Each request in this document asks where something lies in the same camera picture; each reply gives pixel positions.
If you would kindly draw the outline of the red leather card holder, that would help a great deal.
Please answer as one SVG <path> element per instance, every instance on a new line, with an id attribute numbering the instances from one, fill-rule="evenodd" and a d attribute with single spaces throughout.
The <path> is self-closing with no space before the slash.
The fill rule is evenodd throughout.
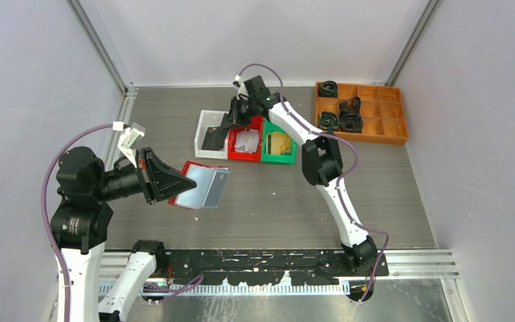
<path id="1" fill-rule="evenodd" d="M 193 180 L 196 187 L 170 198 L 169 205 L 184 209 L 216 209 L 231 173 L 226 166 L 209 166 L 189 160 L 180 174 Z"/>

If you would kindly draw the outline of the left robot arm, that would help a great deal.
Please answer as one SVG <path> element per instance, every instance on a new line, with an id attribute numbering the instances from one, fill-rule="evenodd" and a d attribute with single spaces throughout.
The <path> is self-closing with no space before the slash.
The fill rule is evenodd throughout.
<path id="1" fill-rule="evenodd" d="M 109 202 L 141 194 L 151 205 L 192 190 L 196 183 L 162 162 L 150 147 L 137 152 L 134 163 L 115 163 L 110 171 L 84 146 L 61 153 L 58 165 L 61 202 L 50 223 L 62 255 L 58 260 L 63 285 L 58 320 L 126 321 L 146 280 L 165 274 L 170 261 L 163 242 L 137 241 L 121 276 L 101 299 L 101 259 L 113 216 Z"/>

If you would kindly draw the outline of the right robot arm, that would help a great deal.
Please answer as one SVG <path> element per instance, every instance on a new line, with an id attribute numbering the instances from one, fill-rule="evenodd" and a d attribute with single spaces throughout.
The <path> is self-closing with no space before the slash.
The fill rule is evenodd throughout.
<path id="1" fill-rule="evenodd" d="M 247 80 L 236 76 L 233 85 L 237 94 L 220 124 L 206 130 L 202 150 L 222 149 L 230 129 L 247 126 L 254 117 L 262 117 L 280 127 L 300 145 L 303 176 L 329 206 L 341 237 L 346 269 L 360 276 L 370 268 L 377 268 L 382 256 L 368 228 L 360 223 L 349 198 L 337 136 L 308 122 L 281 93 L 272 93 L 261 76 Z"/>

